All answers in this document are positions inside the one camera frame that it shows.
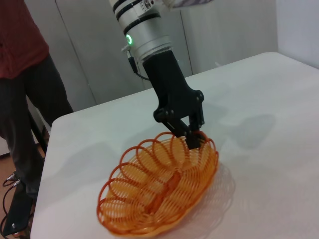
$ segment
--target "white table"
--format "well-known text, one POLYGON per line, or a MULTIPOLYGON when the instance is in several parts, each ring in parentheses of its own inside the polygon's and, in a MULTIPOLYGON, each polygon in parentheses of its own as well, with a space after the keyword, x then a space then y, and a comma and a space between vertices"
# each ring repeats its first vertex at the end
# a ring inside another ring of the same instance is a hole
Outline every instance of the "white table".
MULTIPOLYGON (((319 70, 266 53, 187 78, 204 92, 223 163, 214 187, 166 239, 319 237, 319 70)), ((53 124, 32 239, 112 239, 99 191, 129 147, 166 128, 147 90, 53 124)))

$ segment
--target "wire basket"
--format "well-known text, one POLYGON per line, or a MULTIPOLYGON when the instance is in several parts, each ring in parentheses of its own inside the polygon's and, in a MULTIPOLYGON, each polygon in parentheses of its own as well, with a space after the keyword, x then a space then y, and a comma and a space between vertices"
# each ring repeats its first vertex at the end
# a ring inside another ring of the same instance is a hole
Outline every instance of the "wire basket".
POLYGON ((164 132, 122 155, 97 206, 98 220, 111 234, 154 237, 176 226, 199 203, 213 183, 219 155, 213 140, 198 134, 204 139, 197 149, 189 150, 185 137, 164 132))

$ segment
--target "dark pants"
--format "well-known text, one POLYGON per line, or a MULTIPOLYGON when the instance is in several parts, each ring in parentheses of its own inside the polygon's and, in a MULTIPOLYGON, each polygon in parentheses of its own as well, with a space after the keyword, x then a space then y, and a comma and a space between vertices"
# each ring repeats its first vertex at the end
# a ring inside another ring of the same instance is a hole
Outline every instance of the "dark pants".
POLYGON ((43 159, 31 133, 26 95, 50 126, 60 116, 73 112, 50 56, 14 79, 0 79, 0 136, 7 141, 27 193, 36 197, 43 159))

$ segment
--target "cable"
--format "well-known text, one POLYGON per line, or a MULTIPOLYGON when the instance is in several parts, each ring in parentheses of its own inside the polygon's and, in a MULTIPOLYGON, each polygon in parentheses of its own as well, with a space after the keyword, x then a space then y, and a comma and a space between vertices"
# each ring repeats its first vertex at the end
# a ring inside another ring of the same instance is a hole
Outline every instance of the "cable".
POLYGON ((8 186, 12 185, 13 183, 15 183, 15 181, 5 180, 4 183, 2 183, 2 186, 3 187, 8 187, 8 186))
POLYGON ((139 73, 138 68, 137 68, 137 66, 136 66, 136 63, 135 63, 135 60, 134 60, 134 57, 131 55, 130 51, 127 51, 127 55, 128 55, 128 60, 129 60, 129 63, 130 63, 130 65, 131 65, 131 68, 132 68, 133 72, 134 72, 137 76, 141 77, 142 79, 149 81, 149 78, 147 78, 147 77, 145 77, 145 76, 142 76, 142 75, 139 73))
POLYGON ((11 186, 11 187, 6 191, 6 193, 5 193, 4 196, 3 196, 2 207, 3 207, 3 211, 4 211, 5 215, 8 215, 8 212, 7 212, 6 209, 5 209, 5 197, 7 196, 7 194, 8 194, 13 188, 15 188, 15 186, 11 186))
POLYGON ((17 176, 16 172, 13 172, 10 177, 8 177, 3 183, 2 186, 3 187, 8 187, 10 185, 12 185, 13 183, 15 183, 17 180, 19 179, 19 177, 17 176))
POLYGON ((6 220, 6 215, 5 215, 5 217, 2 219, 2 221, 1 221, 1 223, 0 223, 0 234, 1 234, 1 236, 2 236, 4 239, 8 239, 6 236, 3 235, 3 231, 2 231, 2 227, 3 227, 3 224, 4 224, 5 220, 6 220))
POLYGON ((142 75, 139 74, 139 73, 136 73, 136 74, 137 74, 139 77, 141 77, 142 79, 149 81, 149 78, 146 78, 145 76, 142 76, 142 75))

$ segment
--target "floor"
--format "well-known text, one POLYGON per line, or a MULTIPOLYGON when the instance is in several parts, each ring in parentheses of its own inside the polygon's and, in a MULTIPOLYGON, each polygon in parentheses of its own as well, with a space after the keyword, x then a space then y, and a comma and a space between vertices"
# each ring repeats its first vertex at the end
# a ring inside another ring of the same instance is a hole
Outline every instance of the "floor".
MULTIPOLYGON (((42 151, 42 149, 40 147, 38 147, 42 157, 44 157, 44 153, 42 151)), ((13 165, 13 161, 12 158, 7 155, 7 156, 0 156, 0 199, 2 202, 3 196, 5 194, 5 192, 7 191, 8 188, 4 188, 2 187, 2 183, 5 181, 5 179, 7 177, 9 177, 12 172, 15 171, 15 167, 13 165)), ((8 211, 11 205, 11 201, 12 201, 12 197, 14 195, 14 190, 11 190, 8 195, 5 197, 5 208, 8 211)), ((2 218, 4 218, 5 214, 4 211, 2 209, 2 206, 0 207, 0 221, 2 220, 2 218)))

